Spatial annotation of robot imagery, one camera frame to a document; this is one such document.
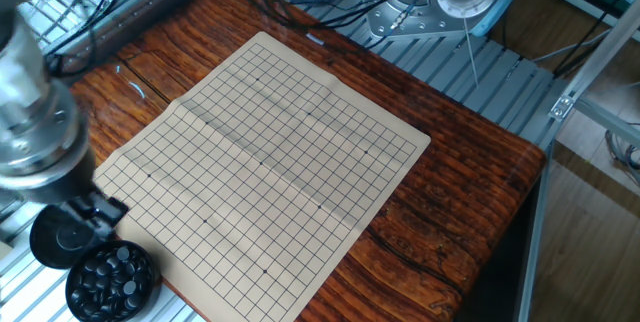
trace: cable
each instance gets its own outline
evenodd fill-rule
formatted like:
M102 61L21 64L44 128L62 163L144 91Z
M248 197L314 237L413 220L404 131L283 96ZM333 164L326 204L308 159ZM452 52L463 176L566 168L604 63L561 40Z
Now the cable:
M615 6L615 4L618 2L619 0L613 0L610 3L610 6ZM584 41L587 40L587 38L589 38L589 36L591 35L591 33L593 33L596 28L598 28L598 26L602 23L602 21L604 20L604 18L608 15L607 12L602 12L602 15L600 16L600 18L598 18L598 20L593 24L593 26L591 26L591 28L589 29L589 31L580 39L580 42L578 42L575 47L573 47L571 49L571 52L569 52L568 55L566 55L562 61L556 66L556 68L553 70L553 75L554 77L558 77L561 74L559 73L560 69L564 67L565 63L567 63L567 61L569 61L569 59L571 58L571 56L573 56L574 53L576 53L576 51L582 46L582 44L584 43ZM578 58L586 58L587 55L581 55L582 57L578 57Z
M629 125L638 126L640 123L629 123ZM607 149L609 150L611 158L622 163L627 168L627 175L640 186L640 173L638 172L638 170L640 170L640 164L632 158L633 153L638 151L638 149L633 145L629 145L629 147L627 147L623 152L620 139L610 130L607 130L604 133L604 139L607 143Z
M400 25L404 22L404 20L406 20L407 17L409 17L409 14L411 14L411 11L415 8L418 1L420 0L413 0L413 2L411 2L411 4L407 8L405 8L404 11L400 12L398 17L396 17L396 19L393 21L393 24L391 24L391 28L389 28L389 32L387 32L379 41L364 47L364 49L368 51L372 48L375 48L379 46L382 42L384 42L387 38L389 38L393 34L393 32L395 32L395 30L398 27L400 27Z
M388 0L377 0L375 3L367 7L364 7L349 13L345 13L342 16L332 18L328 21L317 22L314 24L301 23L300 21L297 21L294 18L291 18L290 16L282 15L267 0L261 0L262 3L264 4L264 7L261 6L256 0L247 0L247 1L251 5L256 7L260 12L265 14L267 17L276 21L278 24L290 29L302 30L303 32L308 33L309 29L336 29L336 28L348 26L356 22L357 20L359 20L361 17L363 17L369 11L373 10L375 7L379 6L382 3L387 2ZM283 7L283 9L286 12L286 1L284 0L276 0L276 1L278 4L280 4Z
M369 3L373 3L376 2L377 0L366 0L366 1L360 1L358 3L356 3L355 5L351 6L351 7L340 7L335 3L331 3L331 2L317 2L317 1L309 1L309 2L289 2L289 4L292 4L294 6L300 6L300 5L310 5L312 7L322 7L322 6L331 6L333 8L339 9L341 11L353 11L355 8L358 8L360 6L369 4Z
M591 44L593 44L593 43L596 43L596 42L600 41L600 40L601 40L601 39L603 39L603 38L604 38L604 37L605 37L609 32L611 32L611 29L608 29L608 30L606 30L606 31L604 31L604 32L602 32L602 33L600 33L599 35L597 35L597 36L593 37L592 39L588 40L587 42L584 42L584 43L582 44L582 46L583 46L583 47L584 47L584 46L588 46L588 45L591 45ZM575 46L577 46L577 45L578 45L578 44L576 43L576 44L572 44L572 45L570 45L570 46L563 47L563 48L561 48L561 49L559 49L559 50L557 50L557 51L555 51L555 52L551 52L551 53L546 54L546 55L544 55L544 56L542 56L542 57L538 57L538 58L536 58L536 59L532 60L532 62L540 62L540 61L544 61L544 60L549 59L549 58L551 58L551 57L554 57L554 56L557 56L557 55L559 55L559 54L562 54L562 53L564 53L564 52L566 52L566 51L568 51L568 50L570 50L570 49L574 48L574 47L575 47Z
M96 59L97 59L97 40L95 37L95 33L93 28L95 27L95 25L100 22L102 20L102 18L104 18L104 16L106 16L109 12L111 12L115 6L118 3L118 0L111 0L108 2L108 4L105 5L105 3L108 0L100 0L100 2L98 3L96 9L93 11L93 13L90 16L86 17L86 20L84 22L84 24L82 25L82 27L80 27L76 32L74 32L71 36L67 37L63 42L61 42L55 50L49 52L45 58L48 58L48 65L50 66L49 68L49 73L51 76L53 77L58 77L58 78L64 78L64 77L73 77L73 76L77 76L83 73L88 72L93 65L96 63ZM84 4L84 0L82 0L83 3L83 10L86 13L87 10L87 6ZM64 60L65 58L69 57L66 54L60 54L57 53L57 51L59 51L61 48L63 48L64 46L66 46L67 44L69 44L71 41L73 41L74 39L76 39L78 36L82 35L85 32L89 32L89 39L90 39L90 54L87 57L87 62L85 63L85 65L79 69L77 69L76 71L72 71L72 72L65 72L64 71Z

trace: metal rod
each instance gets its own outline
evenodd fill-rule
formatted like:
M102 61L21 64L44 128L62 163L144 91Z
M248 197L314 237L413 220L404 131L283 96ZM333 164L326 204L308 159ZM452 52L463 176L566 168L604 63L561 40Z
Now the metal rod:
M557 120L567 117L576 101L602 73L638 27L640 27L640 0L635 0L562 92L549 112L550 117Z
M588 98L581 98L576 102L576 109L631 145L640 146L640 130L597 103Z

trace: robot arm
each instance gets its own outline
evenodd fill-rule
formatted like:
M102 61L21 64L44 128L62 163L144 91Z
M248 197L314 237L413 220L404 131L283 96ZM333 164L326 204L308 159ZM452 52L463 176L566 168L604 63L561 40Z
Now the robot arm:
M68 88L48 75L15 10L24 1L0 1L0 189L60 205L106 236L127 207L93 184L87 121Z

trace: white cable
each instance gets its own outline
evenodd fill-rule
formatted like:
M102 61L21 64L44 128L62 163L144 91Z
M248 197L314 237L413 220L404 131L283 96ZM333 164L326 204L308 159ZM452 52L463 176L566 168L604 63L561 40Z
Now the white cable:
M467 36L467 47L469 47L469 58L471 58L471 69L473 69L473 77L476 80L476 87L478 87L478 70L476 70L476 62L473 59L473 49L471 48L471 38L469 38L469 27L467 27L467 19L462 18L464 22L464 33Z
M600 33L599 35L597 35L597 36L593 37L593 38L592 38L592 39L590 39L589 41L584 42L581 46L588 46L588 45L590 45L590 44L593 44L593 43L595 43L595 42L598 42L599 40L601 40L602 38L604 38L604 36L606 36L606 35L607 35L607 33L609 33L610 31L611 31L611 29L608 29L608 30L606 30L606 31L604 31L604 32L602 32L602 33ZM542 56L542 57L538 57L538 58L536 58L536 59L534 59L534 60L532 60L532 61L533 61L533 62L540 62L540 61L546 60L546 59L551 58L551 57L553 57L553 56L557 56L557 55L559 55L559 54L565 53L565 52L567 52L567 51L571 50L572 48L574 48L574 47L575 47L575 46L577 46L577 45L578 45L578 44L572 44L571 46L563 47L563 48L561 48L561 49L559 49L559 50L557 50L557 51L555 51L555 52L551 52L551 53L549 53L549 54L547 54L547 55L544 55L544 56Z

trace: metal bracket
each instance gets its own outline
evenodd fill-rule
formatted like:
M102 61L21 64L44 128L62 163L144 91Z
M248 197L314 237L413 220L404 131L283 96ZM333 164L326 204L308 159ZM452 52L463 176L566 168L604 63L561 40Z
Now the metal bracket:
M367 22L373 37L399 40L464 35L463 20L447 14L438 0L419 0L411 13L402 20L402 23L397 24L398 16L411 4L411 1L389 0L368 12ZM487 13L488 10L468 17L469 29L473 30L473 27L483 21Z
M635 0L562 92L551 108L549 117L561 121L567 116L575 102L587 91L638 27L640 27L640 0Z
M554 104L551 108L549 117L552 117L557 121L562 121L567 118L569 112L575 104L576 100L573 97L560 96L560 98L558 98L558 100L556 101L556 104Z

